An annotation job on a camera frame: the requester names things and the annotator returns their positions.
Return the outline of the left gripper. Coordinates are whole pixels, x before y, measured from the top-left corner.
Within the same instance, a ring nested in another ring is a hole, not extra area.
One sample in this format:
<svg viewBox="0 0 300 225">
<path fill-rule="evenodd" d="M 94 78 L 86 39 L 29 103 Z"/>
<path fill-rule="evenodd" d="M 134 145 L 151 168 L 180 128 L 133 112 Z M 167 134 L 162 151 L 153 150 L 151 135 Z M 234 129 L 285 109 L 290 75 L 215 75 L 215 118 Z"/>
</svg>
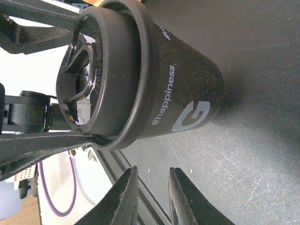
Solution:
<svg viewBox="0 0 300 225">
<path fill-rule="evenodd" d="M 92 144 L 103 137 L 67 131 L 68 123 L 55 96 L 23 90 L 19 96 L 5 94 L 0 85 L 0 179 L 6 180 L 22 170 L 57 153 Z"/>
</svg>

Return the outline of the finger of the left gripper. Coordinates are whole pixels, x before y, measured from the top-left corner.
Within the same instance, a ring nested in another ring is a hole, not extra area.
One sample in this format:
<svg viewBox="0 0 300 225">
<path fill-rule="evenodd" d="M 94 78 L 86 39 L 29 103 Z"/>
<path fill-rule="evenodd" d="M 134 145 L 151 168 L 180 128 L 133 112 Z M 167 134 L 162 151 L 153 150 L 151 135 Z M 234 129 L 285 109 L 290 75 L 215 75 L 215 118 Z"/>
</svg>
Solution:
<svg viewBox="0 0 300 225">
<path fill-rule="evenodd" d="M 47 24 L 22 26 L 9 17 Z M 68 45 L 79 14 L 42 0 L 0 2 L 0 47 L 10 54 L 31 54 Z"/>
</svg>

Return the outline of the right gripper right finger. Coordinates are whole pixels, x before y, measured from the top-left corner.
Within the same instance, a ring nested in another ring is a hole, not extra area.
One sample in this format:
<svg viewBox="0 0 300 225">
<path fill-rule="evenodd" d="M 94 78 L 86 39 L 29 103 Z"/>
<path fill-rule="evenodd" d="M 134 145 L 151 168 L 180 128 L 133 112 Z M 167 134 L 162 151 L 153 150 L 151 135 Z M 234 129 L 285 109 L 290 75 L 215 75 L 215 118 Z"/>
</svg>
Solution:
<svg viewBox="0 0 300 225">
<path fill-rule="evenodd" d="M 180 169 L 169 170 L 169 200 L 173 225 L 232 225 Z"/>
</svg>

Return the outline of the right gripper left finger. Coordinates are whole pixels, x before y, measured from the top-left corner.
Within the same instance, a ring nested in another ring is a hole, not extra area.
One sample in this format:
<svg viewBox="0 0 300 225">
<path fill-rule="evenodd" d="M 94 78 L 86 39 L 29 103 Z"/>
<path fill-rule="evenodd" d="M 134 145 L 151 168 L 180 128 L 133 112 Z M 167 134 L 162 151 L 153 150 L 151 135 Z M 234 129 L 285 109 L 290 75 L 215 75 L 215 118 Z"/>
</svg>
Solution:
<svg viewBox="0 0 300 225">
<path fill-rule="evenodd" d="M 125 170 L 104 198 L 77 225 L 136 225 L 138 218 L 138 170 Z"/>
</svg>

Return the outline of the black paper cup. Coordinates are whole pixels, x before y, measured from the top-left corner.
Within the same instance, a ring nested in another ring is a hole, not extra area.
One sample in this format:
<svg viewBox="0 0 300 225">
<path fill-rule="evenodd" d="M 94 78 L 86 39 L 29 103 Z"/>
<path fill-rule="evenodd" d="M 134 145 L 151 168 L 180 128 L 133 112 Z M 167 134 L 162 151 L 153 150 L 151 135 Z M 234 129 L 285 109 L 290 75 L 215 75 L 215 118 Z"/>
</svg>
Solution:
<svg viewBox="0 0 300 225">
<path fill-rule="evenodd" d="M 208 57 L 155 23 L 137 0 L 106 0 L 102 8 L 128 14 L 141 45 L 141 71 L 132 112 L 121 133 L 97 139 L 102 151 L 121 150 L 138 139 L 196 129 L 224 100 L 224 81 Z"/>
</svg>

